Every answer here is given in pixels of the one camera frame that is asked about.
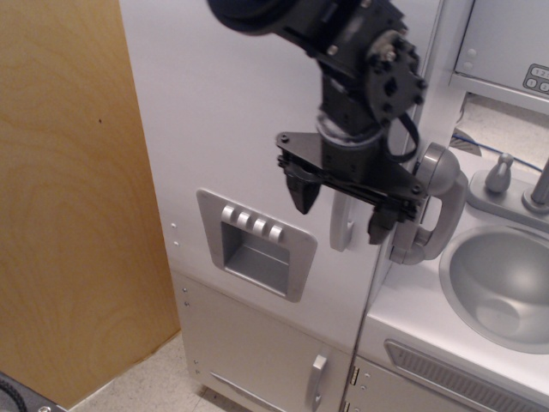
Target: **vent grille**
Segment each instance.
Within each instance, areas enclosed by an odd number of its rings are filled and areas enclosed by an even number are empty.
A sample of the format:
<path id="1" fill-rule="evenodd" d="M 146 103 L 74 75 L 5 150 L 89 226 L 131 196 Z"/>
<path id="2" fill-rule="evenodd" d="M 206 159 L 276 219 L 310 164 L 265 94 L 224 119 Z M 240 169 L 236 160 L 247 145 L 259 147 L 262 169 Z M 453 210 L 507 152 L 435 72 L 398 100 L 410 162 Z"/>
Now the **vent grille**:
<path id="1" fill-rule="evenodd" d="M 396 367 L 426 382 L 450 391 L 494 412 L 549 412 L 505 389 L 489 384 L 469 373 L 407 348 L 387 341 L 385 348 Z"/>

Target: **tile floor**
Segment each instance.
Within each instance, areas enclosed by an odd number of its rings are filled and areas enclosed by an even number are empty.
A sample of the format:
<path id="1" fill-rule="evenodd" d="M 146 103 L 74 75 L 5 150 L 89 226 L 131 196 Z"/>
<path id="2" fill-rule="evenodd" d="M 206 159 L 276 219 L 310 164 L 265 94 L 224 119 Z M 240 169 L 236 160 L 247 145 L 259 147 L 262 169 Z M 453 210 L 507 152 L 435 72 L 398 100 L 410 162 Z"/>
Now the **tile floor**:
<path id="1" fill-rule="evenodd" d="M 507 151 L 537 167 L 543 167 L 549 157 L 549 117 L 545 114 L 471 96 L 458 127 L 477 142 Z M 497 159 L 485 150 L 483 156 Z M 246 409 L 189 377 L 182 338 L 177 335 L 156 354 L 71 410 L 92 411 L 245 412 Z"/>
<path id="2" fill-rule="evenodd" d="M 177 334 L 142 363 L 115 378 L 70 412 L 247 412 L 200 385 L 187 371 Z"/>

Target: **control panel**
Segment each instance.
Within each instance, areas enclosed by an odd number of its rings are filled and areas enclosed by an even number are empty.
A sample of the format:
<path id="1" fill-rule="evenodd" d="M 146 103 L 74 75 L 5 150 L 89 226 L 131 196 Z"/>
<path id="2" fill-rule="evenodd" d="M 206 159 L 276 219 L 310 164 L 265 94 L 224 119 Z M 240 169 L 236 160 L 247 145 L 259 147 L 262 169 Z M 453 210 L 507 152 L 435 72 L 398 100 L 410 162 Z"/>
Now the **control panel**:
<path id="1" fill-rule="evenodd" d="M 549 94 L 549 68 L 532 64 L 522 85 L 528 90 Z"/>

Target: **blue wire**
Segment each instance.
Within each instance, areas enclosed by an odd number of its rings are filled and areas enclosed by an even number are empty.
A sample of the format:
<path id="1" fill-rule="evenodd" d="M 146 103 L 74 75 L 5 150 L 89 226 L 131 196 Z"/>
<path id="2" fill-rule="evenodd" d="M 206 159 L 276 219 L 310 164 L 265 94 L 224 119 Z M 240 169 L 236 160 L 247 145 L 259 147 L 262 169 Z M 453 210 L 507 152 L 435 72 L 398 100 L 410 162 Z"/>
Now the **blue wire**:
<path id="1" fill-rule="evenodd" d="M 486 146 L 485 144 L 482 144 L 482 143 L 477 143 L 477 142 L 474 142 L 470 139 L 467 139 L 466 137 L 463 137 L 463 136 L 460 136 L 460 135 L 457 135 L 456 133 L 454 133 L 452 135 L 452 137 L 456 138 L 456 139 L 459 139 L 459 140 L 462 140 L 464 142 L 467 142 L 467 143 L 471 143 L 471 144 L 474 144 L 475 146 L 479 146 L 480 148 L 485 148 L 486 150 L 490 150 L 494 153 L 497 153 L 498 155 L 501 155 L 503 152 L 501 150 L 497 150 L 496 148 L 493 148 L 491 146 Z M 523 164 L 524 166 L 527 166 L 527 167 L 531 167 L 533 168 L 534 170 L 538 171 L 538 172 L 543 172 L 543 170 L 541 170 L 539 167 L 537 166 L 534 166 L 532 163 L 528 163 L 527 161 L 523 161 L 522 159 L 518 159 L 518 158 L 515 158 L 515 161 Z"/>

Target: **faucet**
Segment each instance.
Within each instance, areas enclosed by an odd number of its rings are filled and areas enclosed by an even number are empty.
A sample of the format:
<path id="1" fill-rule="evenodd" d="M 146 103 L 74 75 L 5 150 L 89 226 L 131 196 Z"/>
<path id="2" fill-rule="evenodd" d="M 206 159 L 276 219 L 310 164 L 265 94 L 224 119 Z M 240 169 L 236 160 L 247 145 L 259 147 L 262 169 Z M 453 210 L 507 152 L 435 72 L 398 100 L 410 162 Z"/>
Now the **faucet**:
<path id="1" fill-rule="evenodd" d="M 522 203 L 531 212 L 549 214 L 549 160 L 547 160 L 536 186 L 532 190 L 524 191 Z"/>
<path id="2" fill-rule="evenodd" d="M 476 209 L 549 233 L 549 160 L 536 185 L 511 178 L 513 157 L 501 154 L 492 170 L 477 172 L 468 188 Z"/>

